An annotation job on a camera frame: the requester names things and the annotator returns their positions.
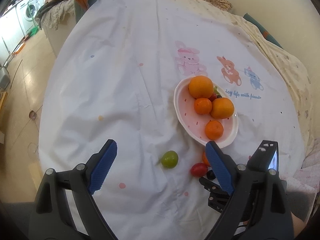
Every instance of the green plum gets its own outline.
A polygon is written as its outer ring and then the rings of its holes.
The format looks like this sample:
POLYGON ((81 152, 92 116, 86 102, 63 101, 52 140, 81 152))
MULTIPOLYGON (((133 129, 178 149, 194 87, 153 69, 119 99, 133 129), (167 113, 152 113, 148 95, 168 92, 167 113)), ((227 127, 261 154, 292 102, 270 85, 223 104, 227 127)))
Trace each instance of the green plum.
POLYGON ((179 157, 175 151, 168 151, 162 156, 161 163, 164 167, 172 169, 178 164, 178 160, 179 157))

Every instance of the black clip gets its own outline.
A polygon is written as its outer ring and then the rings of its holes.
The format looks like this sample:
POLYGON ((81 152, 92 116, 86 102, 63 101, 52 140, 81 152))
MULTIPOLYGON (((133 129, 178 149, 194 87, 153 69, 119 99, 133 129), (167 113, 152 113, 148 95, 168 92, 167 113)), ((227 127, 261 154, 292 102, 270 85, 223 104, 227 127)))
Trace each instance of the black clip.
POLYGON ((199 182, 207 191, 210 192, 208 206, 222 213, 230 197, 228 193, 223 191, 218 184, 215 184, 204 177, 201 177, 199 182))

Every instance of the washing machine door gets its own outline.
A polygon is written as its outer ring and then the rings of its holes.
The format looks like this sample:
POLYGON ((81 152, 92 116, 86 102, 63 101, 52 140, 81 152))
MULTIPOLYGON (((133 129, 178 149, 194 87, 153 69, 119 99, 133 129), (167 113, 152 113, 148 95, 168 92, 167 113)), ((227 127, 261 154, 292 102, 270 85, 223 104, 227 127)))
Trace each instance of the washing machine door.
POLYGON ((39 8, 37 2, 35 0, 30 1, 29 4, 27 4, 24 8, 24 18, 28 22, 32 22, 32 19, 36 17, 38 9, 39 8))

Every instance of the white bedsheet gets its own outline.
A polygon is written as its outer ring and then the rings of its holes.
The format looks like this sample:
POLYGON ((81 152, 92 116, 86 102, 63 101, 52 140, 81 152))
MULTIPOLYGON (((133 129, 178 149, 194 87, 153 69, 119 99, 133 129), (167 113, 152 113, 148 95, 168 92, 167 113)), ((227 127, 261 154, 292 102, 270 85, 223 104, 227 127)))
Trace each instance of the white bedsheet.
POLYGON ((293 176, 304 145, 292 99, 240 28, 170 0, 98 0, 60 51, 42 110, 40 162, 44 170, 69 170, 114 139, 118 155, 94 199, 120 240, 204 239, 219 217, 189 174, 203 147, 173 107, 176 85, 199 71, 229 91, 238 111, 238 135, 223 151, 246 163, 263 139, 276 140, 280 173, 293 176), (168 150, 179 155, 172 170, 159 165, 168 150))

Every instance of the blue gripper pad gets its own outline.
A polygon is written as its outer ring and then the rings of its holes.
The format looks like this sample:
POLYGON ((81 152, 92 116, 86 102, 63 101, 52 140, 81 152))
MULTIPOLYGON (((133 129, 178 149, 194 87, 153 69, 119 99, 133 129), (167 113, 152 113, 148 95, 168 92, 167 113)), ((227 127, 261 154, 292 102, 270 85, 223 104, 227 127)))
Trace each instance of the blue gripper pad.
POLYGON ((88 191, 91 195, 96 190, 101 189, 101 186, 117 156, 117 143, 113 141, 109 147, 105 150, 104 154, 101 156, 100 160, 93 168, 90 175, 90 184, 88 191))
POLYGON ((232 175, 225 166, 225 163, 222 161, 219 154, 211 145, 211 142, 208 142, 205 146, 205 155, 207 156, 210 166, 212 167, 212 170, 218 179, 221 189, 226 191, 231 196, 234 191, 232 175))

